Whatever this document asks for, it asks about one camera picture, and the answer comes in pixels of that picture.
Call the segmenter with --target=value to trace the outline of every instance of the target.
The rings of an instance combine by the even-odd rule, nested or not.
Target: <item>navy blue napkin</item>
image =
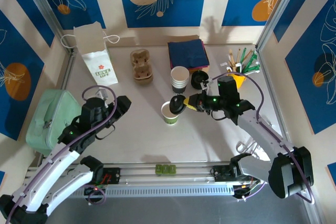
[[[172,68],[182,66],[190,69],[209,65],[203,42],[200,39],[169,42],[168,49]]]

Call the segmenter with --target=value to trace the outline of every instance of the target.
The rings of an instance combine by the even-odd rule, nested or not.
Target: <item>yellow pen holder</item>
[[[236,84],[237,84],[237,89],[239,89],[243,85],[243,82],[246,80],[245,76],[239,76],[236,74],[229,74],[229,76],[232,76],[233,79],[235,79]]]

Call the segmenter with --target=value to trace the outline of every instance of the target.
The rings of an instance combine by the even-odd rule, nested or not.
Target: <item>orange circle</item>
[[[323,85],[323,81],[324,81],[324,76],[321,72],[316,72],[314,75],[313,75],[313,84],[316,86],[316,87],[320,87]]]
[[[30,87],[30,73],[21,63],[9,64],[5,71],[5,87],[8,95],[16,101],[27,99]]]
[[[252,10],[255,21],[267,21],[278,0],[260,0]]]
[[[60,13],[62,13],[64,15],[68,15],[71,12],[69,6],[64,5],[64,4],[60,4],[59,6],[57,6],[57,9]]]

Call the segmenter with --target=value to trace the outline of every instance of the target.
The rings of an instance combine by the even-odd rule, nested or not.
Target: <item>paper cup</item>
[[[184,87],[181,87],[181,88],[177,88],[177,87],[174,87],[172,85],[172,90],[175,94],[183,94],[185,92],[186,88],[187,88],[187,85],[185,85]]]
[[[173,92],[176,94],[184,93],[189,82],[189,70],[178,66],[172,69],[170,75]]]
[[[170,102],[165,102],[161,107],[161,113],[163,115],[163,120],[166,124],[173,125],[177,122],[178,115],[173,114],[170,112],[169,109]]]
[[[189,70],[185,67],[177,66],[170,72],[172,80],[180,83],[189,79]]]
[[[189,79],[186,80],[185,82],[176,82],[173,79],[171,80],[172,85],[174,85],[175,87],[185,86],[188,84],[188,82],[189,82]]]

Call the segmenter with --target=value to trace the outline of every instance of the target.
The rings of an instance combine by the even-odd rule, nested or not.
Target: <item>white table surface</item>
[[[236,54],[238,48],[252,45],[206,46],[210,61],[209,76],[226,72],[219,64],[227,61],[229,49]],[[237,154],[238,141],[246,142],[249,135],[231,120],[215,121],[206,113],[186,109],[175,125],[167,125],[162,119],[161,106],[174,95],[170,85],[170,65],[167,47],[146,47],[150,52],[154,80],[148,86],[133,81],[130,53],[137,47],[110,48],[113,67],[119,83],[111,85],[117,96],[127,95],[132,101],[129,111],[114,125],[116,130],[103,141],[96,140],[83,156],[92,155],[103,163],[159,163],[159,162],[210,162],[229,161]],[[266,88],[262,73],[250,75],[261,86],[265,103],[261,115],[270,120],[278,130],[278,121]],[[76,57],[67,89],[79,101],[82,91],[95,85],[81,56]],[[197,93],[190,83],[185,96]],[[218,94],[217,85],[212,86]],[[255,107],[260,104],[260,94],[253,83],[247,80],[239,90],[240,98],[249,100]],[[214,113],[222,117],[223,113]],[[110,129],[102,131],[102,137]]]

